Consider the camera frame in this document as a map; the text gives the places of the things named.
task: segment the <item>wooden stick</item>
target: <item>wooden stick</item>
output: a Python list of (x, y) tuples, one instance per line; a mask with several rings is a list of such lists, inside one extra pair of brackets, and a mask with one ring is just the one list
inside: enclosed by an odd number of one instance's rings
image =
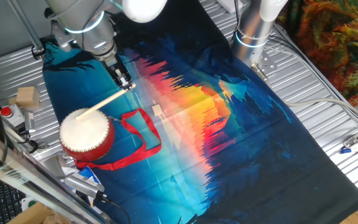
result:
[[(136, 84), (133, 83), (131, 89), (133, 89), (133, 88), (135, 88), (135, 87), (136, 87)], [(82, 118), (84, 118), (87, 114), (90, 114), (90, 113), (92, 113), (92, 112), (98, 110), (98, 109), (101, 108), (102, 106), (104, 106), (104, 105), (106, 105), (106, 104), (112, 102), (113, 100), (119, 98), (120, 96), (122, 96), (122, 95), (123, 95), (124, 93), (126, 93), (127, 91), (128, 91), (128, 90), (120, 90), (120, 91), (118, 91), (117, 93), (115, 93), (115, 94), (113, 94), (113, 95), (107, 97), (106, 99), (104, 99), (103, 101), (101, 101), (100, 103), (98, 103), (97, 105), (92, 106), (91, 108), (89, 108), (88, 110), (86, 110), (83, 114), (77, 116), (75, 119), (82, 119)]]

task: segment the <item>drum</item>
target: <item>drum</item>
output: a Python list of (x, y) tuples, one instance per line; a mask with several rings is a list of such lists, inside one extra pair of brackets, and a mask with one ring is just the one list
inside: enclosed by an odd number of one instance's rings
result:
[(60, 144), (69, 156), (80, 161), (93, 161), (110, 150), (114, 142), (114, 126), (98, 110), (76, 119), (86, 110), (76, 110), (63, 120), (59, 130)]

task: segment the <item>red emergency button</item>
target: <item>red emergency button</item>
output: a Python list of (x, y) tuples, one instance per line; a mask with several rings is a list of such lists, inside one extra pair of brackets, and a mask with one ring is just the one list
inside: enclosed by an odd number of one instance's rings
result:
[(1, 114), (5, 117), (9, 117), (9, 116), (12, 116), (12, 110), (10, 107), (4, 107), (1, 109)]

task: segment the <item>colorful tapestry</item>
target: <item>colorful tapestry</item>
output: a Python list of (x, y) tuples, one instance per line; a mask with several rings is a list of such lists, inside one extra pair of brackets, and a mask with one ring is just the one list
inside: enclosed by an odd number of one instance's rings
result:
[(353, 106), (358, 105), (358, 0), (289, 0), (278, 21)]
[[(137, 87), (101, 111), (143, 108), (162, 139), (156, 155), (125, 168), (93, 169), (132, 223), (339, 223), (358, 210), (358, 189), (292, 111), (232, 56), (197, 0), (169, 0), (148, 24), (114, 17), (119, 56)], [(45, 40), (44, 79), (59, 122), (119, 91), (100, 62)], [(140, 116), (129, 122), (148, 148), (160, 142)], [(113, 121), (106, 164), (142, 141)], [(96, 203), (118, 223), (125, 215)]]

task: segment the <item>red strap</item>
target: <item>red strap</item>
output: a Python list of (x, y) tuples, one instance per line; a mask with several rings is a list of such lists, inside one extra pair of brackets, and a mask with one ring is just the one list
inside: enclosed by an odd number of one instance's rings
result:
[(152, 149), (147, 150), (146, 148), (146, 142), (144, 141), (143, 136), (141, 135), (141, 133), (135, 128), (133, 127), (131, 124), (129, 124), (127, 122), (126, 119), (134, 116), (137, 112), (139, 112), (143, 119), (146, 121), (147, 126), (149, 127), (149, 129), (153, 132), (153, 134), (155, 134), (155, 136), (160, 140), (161, 142), (161, 137), (157, 131), (157, 129), (155, 128), (152, 119), (150, 118), (150, 116), (141, 108), (129, 112), (129, 113), (124, 113), (121, 116), (121, 124), (132, 134), (136, 134), (137, 136), (139, 136), (142, 141), (143, 141), (143, 145), (138, 148), (134, 153), (132, 153), (132, 155), (127, 156), (125, 158), (122, 158), (116, 162), (110, 163), (110, 164), (105, 164), (105, 165), (96, 165), (93, 164), (92, 162), (80, 162), (80, 161), (75, 161), (75, 165), (79, 168), (84, 168), (86, 166), (89, 166), (90, 168), (99, 168), (99, 169), (103, 169), (103, 170), (118, 170), (120, 168), (123, 168), (125, 166), (131, 165), (135, 162), (139, 162), (142, 161), (144, 159), (149, 158), (150, 156), (158, 153), (161, 150), (162, 145), (159, 144), (158, 146), (155, 146)]

